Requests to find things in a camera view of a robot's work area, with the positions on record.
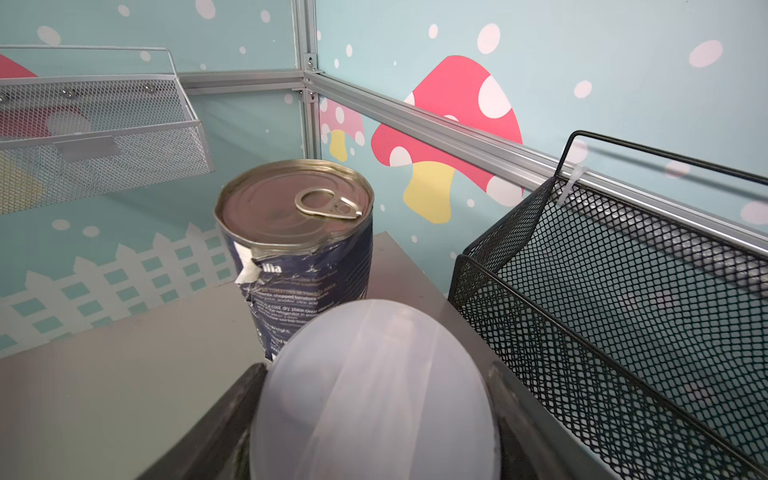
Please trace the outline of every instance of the translucent white lid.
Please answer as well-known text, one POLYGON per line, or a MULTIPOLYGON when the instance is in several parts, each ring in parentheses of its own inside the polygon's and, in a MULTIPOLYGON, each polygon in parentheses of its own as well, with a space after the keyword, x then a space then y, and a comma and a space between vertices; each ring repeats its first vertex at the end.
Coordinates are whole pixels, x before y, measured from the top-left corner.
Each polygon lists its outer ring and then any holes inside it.
POLYGON ((432 317, 388 300, 307 323, 266 377, 251 425, 257 480, 495 480, 479 371, 432 317))

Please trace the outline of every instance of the gray table surface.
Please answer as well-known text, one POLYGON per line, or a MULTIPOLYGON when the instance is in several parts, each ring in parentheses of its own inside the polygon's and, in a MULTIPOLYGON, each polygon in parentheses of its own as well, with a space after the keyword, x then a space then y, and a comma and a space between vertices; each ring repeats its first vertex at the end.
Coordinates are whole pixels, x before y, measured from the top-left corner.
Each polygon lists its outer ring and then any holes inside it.
MULTIPOLYGON (((487 372, 498 357, 437 287, 387 233, 373 245, 368 297, 437 319, 487 372)), ((262 360, 232 283, 2 359, 0 478, 135 478, 262 360)))

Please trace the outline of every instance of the metal mesh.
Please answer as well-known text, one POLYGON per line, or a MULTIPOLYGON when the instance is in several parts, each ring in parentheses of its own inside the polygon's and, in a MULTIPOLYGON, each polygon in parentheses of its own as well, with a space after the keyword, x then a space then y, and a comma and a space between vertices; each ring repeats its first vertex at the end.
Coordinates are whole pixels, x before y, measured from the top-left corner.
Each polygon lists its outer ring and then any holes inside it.
POLYGON ((0 151, 0 214, 210 171, 195 127, 114 140, 120 155, 73 163, 52 144, 0 151))
POLYGON ((0 140, 190 120, 173 80, 0 85, 0 140))
POLYGON ((586 187, 557 206, 564 185, 459 257, 450 301, 625 478, 764 475, 766 259, 586 187))

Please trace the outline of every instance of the vertical metal post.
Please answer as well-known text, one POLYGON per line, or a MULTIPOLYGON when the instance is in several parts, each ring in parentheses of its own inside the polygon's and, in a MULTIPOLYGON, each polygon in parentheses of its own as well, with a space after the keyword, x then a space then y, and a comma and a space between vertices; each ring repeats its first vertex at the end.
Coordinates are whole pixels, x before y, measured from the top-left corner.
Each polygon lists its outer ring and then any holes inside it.
MULTIPOLYGON (((317 30, 315 0, 293 0, 296 17, 296 60, 302 71, 317 71, 317 30)), ((300 89, 303 109, 304 152, 307 158, 320 158, 319 95, 309 88, 300 89)))

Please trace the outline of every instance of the can rim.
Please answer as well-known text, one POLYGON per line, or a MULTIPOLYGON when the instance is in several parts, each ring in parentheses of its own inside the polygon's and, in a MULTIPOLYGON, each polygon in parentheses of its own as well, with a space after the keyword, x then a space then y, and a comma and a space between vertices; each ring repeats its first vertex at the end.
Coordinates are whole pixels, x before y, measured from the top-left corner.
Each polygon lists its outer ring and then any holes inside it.
POLYGON ((214 217, 216 218, 216 222, 219 224, 219 227, 224 230, 224 232, 229 235, 233 240, 238 242, 240 245, 243 245, 245 247, 249 248, 256 248, 258 250, 266 250, 266 251, 273 251, 275 253, 303 253, 306 251, 314 251, 321 247, 325 247, 326 245, 329 245, 331 243, 335 243, 340 240, 344 240, 346 238, 351 237, 355 233, 357 233, 361 228, 363 228, 365 225, 367 225, 367 219, 371 216, 371 213, 373 212, 373 204, 374 204, 374 195, 373 195, 373 187, 371 187, 371 184, 368 183, 368 180, 361 175, 360 172, 357 170, 353 170, 352 168, 345 167, 344 165, 339 165, 337 163, 334 163, 332 161, 328 160, 317 160, 312 158, 297 158, 292 160, 283 160, 283 161, 276 161, 276 162, 270 162, 268 164, 260 165, 255 168, 251 168, 250 170, 244 171, 242 174, 235 177, 233 180, 230 180, 229 183, 224 185, 224 187, 221 189, 221 192, 219 193, 218 200, 216 202, 216 206, 214 208, 214 217), (227 225, 224 223, 223 220, 223 209, 224 204, 227 201, 227 198, 237 189, 237 187, 240 186, 245 180, 250 179, 254 174, 263 173, 265 171, 270 170, 280 170, 283 168, 290 168, 290 167, 314 167, 312 170, 317 171, 325 171, 330 172, 334 174, 339 174, 342 177, 345 177, 349 180, 354 180, 355 182, 358 182, 363 190, 366 191, 366 193, 369 195, 369 204, 368 208, 365 212, 363 212, 363 215, 361 217, 361 220, 357 222, 357 224, 350 228, 349 230, 344 231, 338 231, 338 232, 331 232, 323 237, 320 237, 318 240, 314 240, 312 242, 305 242, 305 243, 261 243, 261 242, 255 242, 253 240, 248 240, 245 237, 242 237, 241 235, 238 235, 237 233, 234 233, 232 230, 227 227, 227 225))

